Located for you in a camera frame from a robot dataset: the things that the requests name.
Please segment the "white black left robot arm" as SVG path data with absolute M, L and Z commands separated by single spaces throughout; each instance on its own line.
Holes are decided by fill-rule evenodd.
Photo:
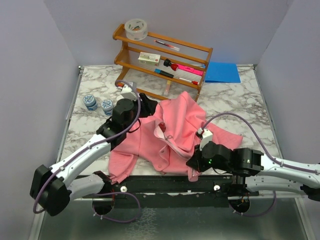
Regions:
M 89 195 L 106 197 L 111 190 L 111 179 L 101 171 L 80 178 L 80 173 L 100 157 L 111 152 L 133 133 L 131 129 L 141 118 L 152 116 L 157 101 L 144 93 L 134 99 L 120 99 L 112 110 L 112 115 L 98 128 L 92 138 L 69 157 L 50 167 L 40 165 L 34 172 L 30 196 L 34 199 L 33 212 L 37 209 L 50 216 L 61 213 L 67 205 L 78 198 Z

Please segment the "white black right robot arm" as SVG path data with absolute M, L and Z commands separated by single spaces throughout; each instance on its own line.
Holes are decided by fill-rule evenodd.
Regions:
M 268 156 L 259 150 L 231 150 L 209 141 L 196 145 L 186 165 L 197 172 L 218 169 L 235 176 L 229 189 L 240 196 L 259 190 L 305 194 L 310 200 L 320 200 L 320 165 L 300 163 Z

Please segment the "pink zip jacket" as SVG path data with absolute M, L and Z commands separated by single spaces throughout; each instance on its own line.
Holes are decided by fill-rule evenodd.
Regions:
M 149 161 L 163 174 L 187 175 L 196 182 L 200 172 L 188 167 L 196 136 L 206 123 L 206 112 L 186 92 L 174 99 L 160 101 L 155 113 L 133 125 L 133 133 L 110 152 L 108 172 L 113 183 L 121 183 L 133 171 L 138 158 Z

